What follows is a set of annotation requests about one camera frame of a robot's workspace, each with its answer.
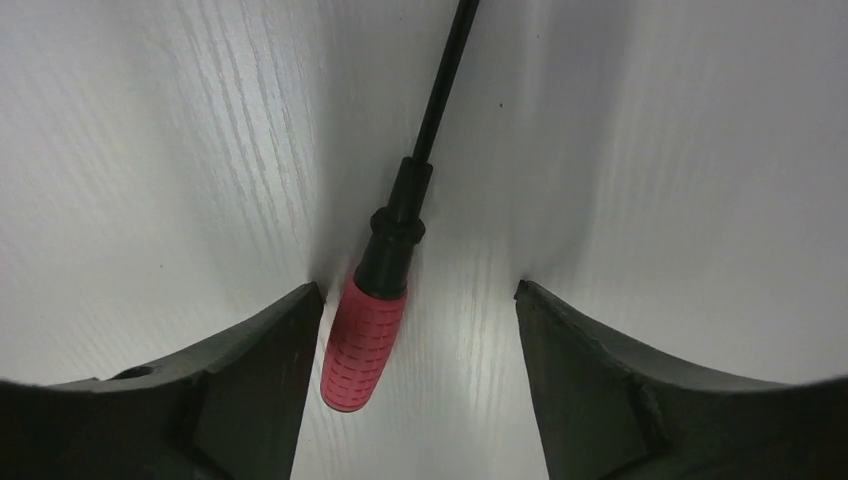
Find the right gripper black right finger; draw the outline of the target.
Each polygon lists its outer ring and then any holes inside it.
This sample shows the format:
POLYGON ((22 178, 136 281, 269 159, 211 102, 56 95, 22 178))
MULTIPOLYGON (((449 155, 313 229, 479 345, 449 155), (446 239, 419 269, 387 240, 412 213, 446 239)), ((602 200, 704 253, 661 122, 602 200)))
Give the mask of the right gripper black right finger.
POLYGON ((666 354, 539 284, 515 293, 553 479, 843 479, 847 381, 788 385, 666 354))

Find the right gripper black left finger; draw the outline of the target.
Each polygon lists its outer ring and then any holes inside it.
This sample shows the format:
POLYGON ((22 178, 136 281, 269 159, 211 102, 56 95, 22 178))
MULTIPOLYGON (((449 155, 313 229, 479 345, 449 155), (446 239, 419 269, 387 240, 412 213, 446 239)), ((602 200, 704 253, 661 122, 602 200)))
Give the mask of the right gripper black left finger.
POLYGON ((109 379, 1 385, 5 479, 286 479, 324 300, 303 284, 109 379))

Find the red handled black screwdriver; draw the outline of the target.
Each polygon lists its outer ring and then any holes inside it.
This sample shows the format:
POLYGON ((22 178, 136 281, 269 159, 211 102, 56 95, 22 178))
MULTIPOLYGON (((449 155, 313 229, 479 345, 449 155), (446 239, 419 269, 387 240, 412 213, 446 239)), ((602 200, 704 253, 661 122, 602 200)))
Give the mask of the red handled black screwdriver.
POLYGON ((420 215, 433 173, 430 155, 478 6, 457 5, 412 153, 401 160, 386 204, 371 216, 370 237, 342 289, 320 380, 321 397, 335 411, 367 404, 396 341, 414 252, 426 232, 420 215))

